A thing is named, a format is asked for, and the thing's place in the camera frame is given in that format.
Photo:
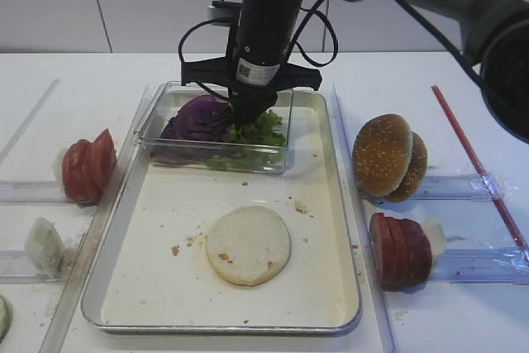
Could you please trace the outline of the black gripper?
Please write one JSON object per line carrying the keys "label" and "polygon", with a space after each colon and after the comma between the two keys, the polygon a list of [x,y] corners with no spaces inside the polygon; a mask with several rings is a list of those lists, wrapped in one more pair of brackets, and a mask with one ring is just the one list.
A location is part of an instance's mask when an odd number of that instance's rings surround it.
{"label": "black gripper", "polygon": [[180,44],[204,26],[221,26],[228,29],[225,54],[198,61],[181,56],[180,81],[231,90],[234,126],[255,122],[275,105],[277,93],[268,91],[320,88],[317,62],[309,60],[309,68],[288,62],[304,28],[296,24],[301,7],[213,5],[210,10],[210,18],[189,28]]}

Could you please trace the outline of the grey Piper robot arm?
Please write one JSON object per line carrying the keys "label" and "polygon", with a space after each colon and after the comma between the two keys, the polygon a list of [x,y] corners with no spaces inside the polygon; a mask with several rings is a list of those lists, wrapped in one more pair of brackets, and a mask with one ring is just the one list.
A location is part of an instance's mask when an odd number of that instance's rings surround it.
{"label": "grey Piper robot arm", "polygon": [[[216,25],[229,29],[221,58],[183,61],[182,83],[227,89],[237,124],[255,120],[279,92],[318,89],[320,64],[289,62],[307,25],[303,0],[217,2]],[[362,0],[344,0],[359,2]],[[453,56],[479,87],[498,124],[528,138],[528,0],[394,0]]]}

